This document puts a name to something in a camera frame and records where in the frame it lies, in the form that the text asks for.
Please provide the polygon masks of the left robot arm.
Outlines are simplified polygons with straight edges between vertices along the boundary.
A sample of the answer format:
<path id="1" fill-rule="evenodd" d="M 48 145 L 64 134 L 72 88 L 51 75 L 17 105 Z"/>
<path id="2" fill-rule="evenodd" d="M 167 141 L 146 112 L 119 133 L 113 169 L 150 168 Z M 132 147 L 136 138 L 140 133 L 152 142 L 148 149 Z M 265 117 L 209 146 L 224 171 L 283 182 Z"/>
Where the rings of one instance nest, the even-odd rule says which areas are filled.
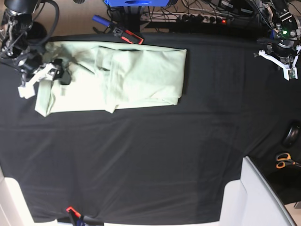
<path id="1" fill-rule="evenodd" d="M 269 29 L 268 37 L 259 38 L 266 54 L 283 64 L 292 64 L 301 46 L 301 18 L 289 10 L 286 0 L 249 0 L 260 21 Z"/>

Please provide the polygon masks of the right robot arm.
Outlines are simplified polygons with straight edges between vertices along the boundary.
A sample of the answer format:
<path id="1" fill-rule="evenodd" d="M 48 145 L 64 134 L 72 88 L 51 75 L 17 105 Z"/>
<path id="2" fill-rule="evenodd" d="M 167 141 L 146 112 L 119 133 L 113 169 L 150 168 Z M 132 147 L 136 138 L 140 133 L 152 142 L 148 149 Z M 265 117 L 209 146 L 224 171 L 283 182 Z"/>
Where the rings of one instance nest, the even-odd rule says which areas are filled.
<path id="1" fill-rule="evenodd" d="M 55 18 L 49 32 L 42 38 L 33 30 L 35 19 L 32 16 L 40 4 L 50 4 L 55 9 Z M 0 23 L 0 62 L 11 66 L 21 74 L 21 86 L 33 80 L 58 80 L 69 85 L 71 76 L 66 71 L 63 60 L 56 58 L 44 63 L 42 48 L 52 36 L 59 21 L 60 9 L 53 0 L 6 0 L 5 11 Z"/>

